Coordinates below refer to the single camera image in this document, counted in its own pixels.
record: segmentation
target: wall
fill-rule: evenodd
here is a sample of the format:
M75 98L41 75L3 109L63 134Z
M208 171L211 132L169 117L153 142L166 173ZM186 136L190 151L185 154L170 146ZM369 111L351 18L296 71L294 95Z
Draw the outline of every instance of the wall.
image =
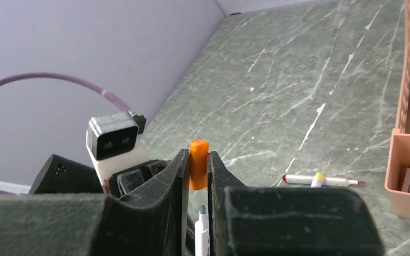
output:
M213 0L0 0L0 78L70 74L152 119L222 18ZM88 120L114 112L67 82L0 88L0 180L30 185L52 153L91 165Z
M319 0L215 0L226 15L272 9L276 7L317 2Z

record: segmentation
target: yellow marker cap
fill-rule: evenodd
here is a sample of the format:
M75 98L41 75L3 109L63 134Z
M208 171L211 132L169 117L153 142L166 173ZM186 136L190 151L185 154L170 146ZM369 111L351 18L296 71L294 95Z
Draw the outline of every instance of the yellow marker cap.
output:
M208 185L207 155L209 143L206 140L190 141L190 188L200 190Z
M315 177L320 178L320 179L324 179L325 177L323 176L323 174L317 172L315 173Z

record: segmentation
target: gray marble countertop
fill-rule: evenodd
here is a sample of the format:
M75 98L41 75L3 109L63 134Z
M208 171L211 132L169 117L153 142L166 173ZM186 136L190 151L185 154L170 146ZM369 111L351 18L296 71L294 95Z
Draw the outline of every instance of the gray marble countertop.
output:
M169 159L205 139L249 186L285 173L364 180L388 255L410 255L410 220L384 190L403 69L404 1L301 5L226 19L149 125ZM190 214L206 202L191 193Z

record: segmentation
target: white marker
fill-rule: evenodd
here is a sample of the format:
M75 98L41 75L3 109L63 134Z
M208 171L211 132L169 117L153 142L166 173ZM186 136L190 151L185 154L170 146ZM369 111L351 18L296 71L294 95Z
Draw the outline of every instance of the white marker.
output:
M311 188L321 188L324 178L325 177L323 176L323 174L319 172L315 173L315 176L312 178L312 183L310 184L310 187Z
M284 175L282 180L286 183L293 184L305 184L311 185L313 176L305 175ZM323 179L322 186L336 186L336 187L347 187L349 185L362 185L364 184L361 180L350 180L348 178L338 178L338 177L326 177Z
M194 224L195 256L207 256L210 246L210 233L208 232L208 219L205 214L205 205L200 207L199 220Z

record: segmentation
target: cable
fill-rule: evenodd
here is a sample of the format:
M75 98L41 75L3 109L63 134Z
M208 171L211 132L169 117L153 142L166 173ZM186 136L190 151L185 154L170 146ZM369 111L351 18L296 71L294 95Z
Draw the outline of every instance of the cable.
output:
M80 78L63 75L63 74L41 72L41 73L25 73L25 74L20 74L20 75L14 75L14 76L9 76L4 79L1 79L0 86L4 84L15 82L15 81L19 81L19 80L33 79L33 78L51 78L51 79L58 79L58 80L68 81L68 82L72 82L78 85L82 85L100 94L106 100L116 105L121 111L131 112L131 108L125 102L123 102L119 97L117 97L114 93L107 91L98 85L87 82L86 80L82 80Z

